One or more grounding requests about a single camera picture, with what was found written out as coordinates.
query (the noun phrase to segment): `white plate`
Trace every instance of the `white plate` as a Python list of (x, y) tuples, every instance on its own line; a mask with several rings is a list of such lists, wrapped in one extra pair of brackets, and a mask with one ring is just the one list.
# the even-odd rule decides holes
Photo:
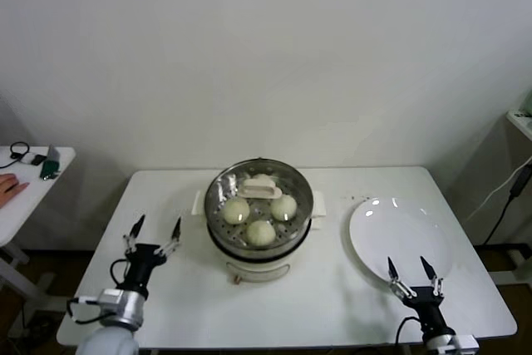
[(399, 279), (410, 286), (430, 283), (420, 256), (434, 267), (439, 278), (451, 271), (451, 247), (436, 216), (414, 202), (395, 197), (365, 201), (352, 214), (349, 234), (358, 257), (382, 280), (390, 280), (388, 257)]

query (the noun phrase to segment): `white wall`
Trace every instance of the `white wall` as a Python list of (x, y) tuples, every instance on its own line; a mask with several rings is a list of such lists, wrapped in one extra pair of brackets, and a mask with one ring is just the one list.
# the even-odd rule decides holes
[[(258, 155), (300, 166), (425, 165), (451, 198), (488, 140), (503, 156), (484, 162), (504, 179), (519, 157), (505, 134), (490, 132), (532, 83), (531, 8), (530, 0), (0, 0), (2, 96), (36, 144), (78, 154), (18, 238), (94, 247), (126, 179), (144, 168)], [(485, 194), (479, 178), (453, 207), (470, 209)], [(517, 215), (500, 239), (520, 224)], [(479, 240), (483, 231), (468, 233)]]

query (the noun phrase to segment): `wooden floor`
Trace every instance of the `wooden floor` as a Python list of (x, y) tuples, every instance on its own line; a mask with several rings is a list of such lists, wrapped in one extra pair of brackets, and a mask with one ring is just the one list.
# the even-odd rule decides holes
[[(501, 252), (481, 251), (480, 257), (490, 271), (505, 270), (511, 267), (510, 259)], [(69, 253), (68, 257), (60, 254), (33, 254), (28, 265), (19, 266), (18, 270), (27, 276), (31, 281), (36, 282), (43, 272), (55, 272), (57, 274), (49, 293), (52, 295), (72, 296), (76, 292), (77, 285), (85, 272), (91, 254)], [(509, 338), (497, 338), (483, 340), (480, 342), (480, 354), (500, 355), (504, 354), (531, 354), (532, 353), (532, 293), (528, 286), (515, 285), (501, 287), (500, 292), (514, 314), (518, 324), (518, 332)], [(55, 333), (45, 343), (28, 348), (23, 341), (12, 342), (7, 340), (7, 331), (12, 321), (17, 316), (23, 304), (22, 298), (14, 293), (9, 287), (4, 287), (0, 292), (0, 354), (6, 355), (69, 355), (75, 353), (73, 348), (64, 348), (55, 339)], [(62, 315), (58, 313), (48, 313), (47, 316), (53, 318), (58, 328)], [(161, 351), (164, 354), (185, 354), (194, 355), (221, 354), (223, 355), (243, 355), (252, 353), (253, 355), (294, 355), (294, 354), (319, 354), (319, 355), (348, 355), (348, 354), (381, 354), (392, 355), (393, 348), (324, 348), (324, 349), (294, 349), (294, 350), (261, 350), (261, 351)], [(413, 347), (414, 355), (424, 353), (423, 347)]]

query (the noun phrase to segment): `finger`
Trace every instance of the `finger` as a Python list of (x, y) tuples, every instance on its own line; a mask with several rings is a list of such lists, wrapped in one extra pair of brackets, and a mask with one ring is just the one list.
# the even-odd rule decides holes
[(29, 185), (29, 182), (22, 183), (21, 185), (17, 185), (14, 188), (12, 188), (11, 190), (9, 190), (7, 193), (5, 193), (4, 197), (7, 197), (7, 201), (9, 201), (14, 196), (16, 196), (18, 193), (20, 193), (21, 191), (26, 189), (28, 187), (28, 185)]
[(0, 193), (5, 193), (14, 185), (18, 185), (18, 179), (16, 177), (12, 177), (9, 179), (6, 179), (2, 183), (0, 183)]
[(5, 182), (6, 180), (11, 179), (11, 178), (16, 178), (15, 174), (0, 175), (0, 184), (2, 184), (3, 182)]

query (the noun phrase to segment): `perforated steamer insert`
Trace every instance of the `perforated steamer insert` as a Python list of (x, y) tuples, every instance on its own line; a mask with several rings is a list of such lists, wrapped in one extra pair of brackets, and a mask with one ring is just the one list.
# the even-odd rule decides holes
[[(296, 215), (287, 221), (277, 221), (270, 212), (272, 200), (246, 199), (249, 217), (242, 224), (226, 223), (222, 209), (227, 200), (238, 195), (244, 180), (259, 174), (270, 176), (283, 194), (296, 200)], [(312, 210), (313, 192), (303, 175), (288, 164), (262, 158), (242, 161), (222, 171), (207, 189), (204, 202), (214, 243), (227, 255), (250, 263), (271, 262), (293, 252), (310, 230)], [(274, 242), (266, 246), (250, 244), (245, 233), (249, 224), (260, 219), (267, 220), (275, 229)]]

